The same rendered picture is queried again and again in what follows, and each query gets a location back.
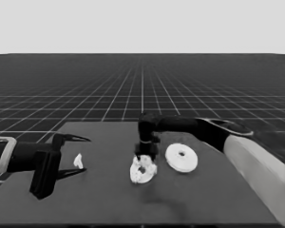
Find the small white T-shaped piece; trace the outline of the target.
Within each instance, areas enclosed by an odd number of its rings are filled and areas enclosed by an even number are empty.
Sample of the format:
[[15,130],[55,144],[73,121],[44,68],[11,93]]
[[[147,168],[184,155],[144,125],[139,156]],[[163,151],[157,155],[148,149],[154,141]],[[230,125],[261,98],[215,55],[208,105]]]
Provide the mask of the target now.
[[83,165],[83,162],[82,162],[82,155],[81,154],[78,154],[75,157],[73,165],[78,167],[79,169],[83,169],[84,168],[84,165]]

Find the large thick white disc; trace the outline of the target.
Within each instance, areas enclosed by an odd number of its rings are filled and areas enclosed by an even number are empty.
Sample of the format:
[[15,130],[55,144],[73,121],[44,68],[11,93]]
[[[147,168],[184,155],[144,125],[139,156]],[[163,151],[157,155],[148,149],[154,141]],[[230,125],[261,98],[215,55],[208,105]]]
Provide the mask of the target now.
[[165,150],[168,164],[178,172],[190,173],[198,166],[198,155],[189,146],[183,143],[172,143]]

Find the white round carrier with pins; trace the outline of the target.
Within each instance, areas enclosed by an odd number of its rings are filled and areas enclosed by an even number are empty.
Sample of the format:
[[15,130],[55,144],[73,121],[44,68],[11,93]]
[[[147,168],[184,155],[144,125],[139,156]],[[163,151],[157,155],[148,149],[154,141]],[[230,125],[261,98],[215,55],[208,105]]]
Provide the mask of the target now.
[[142,174],[143,174],[143,183],[138,183],[138,184],[144,184],[144,183],[147,183],[149,181],[151,181],[153,179],[153,177],[155,175],[152,175],[152,174],[149,174],[146,170],[146,166],[151,163],[151,162],[142,162],[140,161],[141,165],[140,166],[134,166],[133,164],[131,164],[130,166],[130,170],[129,170],[129,174],[131,172],[134,172],[134,171],[140,171]]

